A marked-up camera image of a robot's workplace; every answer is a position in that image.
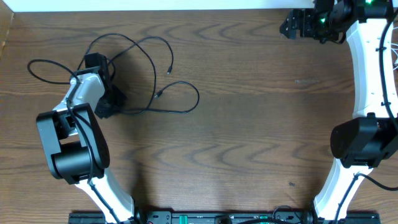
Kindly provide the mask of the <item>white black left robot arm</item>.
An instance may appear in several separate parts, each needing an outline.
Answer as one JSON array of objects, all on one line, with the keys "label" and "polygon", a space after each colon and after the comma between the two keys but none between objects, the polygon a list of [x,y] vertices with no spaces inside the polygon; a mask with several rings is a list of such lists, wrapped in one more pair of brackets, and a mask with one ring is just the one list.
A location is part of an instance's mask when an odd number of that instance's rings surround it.
[{"label": "white black left robot arm", "polygon": [[97,122],[117,114],[126,96],[112,84],[108,58],[94,53],[83,60],[85,68],[71,73],[63,100],[36,119],[50,173],[88,194],[105,223],[145,223],[146,215],[109,168],[108,145]]}]

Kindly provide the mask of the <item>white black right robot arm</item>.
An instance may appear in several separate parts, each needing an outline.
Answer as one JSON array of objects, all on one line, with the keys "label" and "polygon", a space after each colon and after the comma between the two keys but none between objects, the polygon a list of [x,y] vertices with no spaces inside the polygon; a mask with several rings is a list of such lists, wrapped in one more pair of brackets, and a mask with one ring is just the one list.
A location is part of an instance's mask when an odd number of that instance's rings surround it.
[{"label": "white black right robot arm", "polygon": [[348,213],[362,181],[397,151],[397,90],[392,66],[392,31],[397,2],[392,0],[315,1],[293,9],[280,26],[288,39],[347,42],[354,74],[350,121],[333,128],[333,163],[321,191],[302,213],[302,223],[377,223],[379,217]]}]

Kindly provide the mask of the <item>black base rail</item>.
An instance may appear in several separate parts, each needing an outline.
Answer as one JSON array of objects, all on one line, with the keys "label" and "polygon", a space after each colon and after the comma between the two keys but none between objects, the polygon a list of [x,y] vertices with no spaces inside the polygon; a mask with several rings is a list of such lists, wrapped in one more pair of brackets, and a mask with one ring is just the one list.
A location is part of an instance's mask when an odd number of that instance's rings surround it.
[{"label": "black base rail", "polygon": [[[146,223],[153,224],[215,224],[215,223],[243,223],[255,220],[256,223],[274,223],[273,220],[283,223],[334,223],[333,220],[316,220],[310,215],[301,212],[279,210],[270,213],[172,213],[168,211],[148,212]],[[108,223],[102,213],[70,213],[68,224]],[[376,213],[348,213],[346,218],[336,223],[380,224],[379,214]]]}]

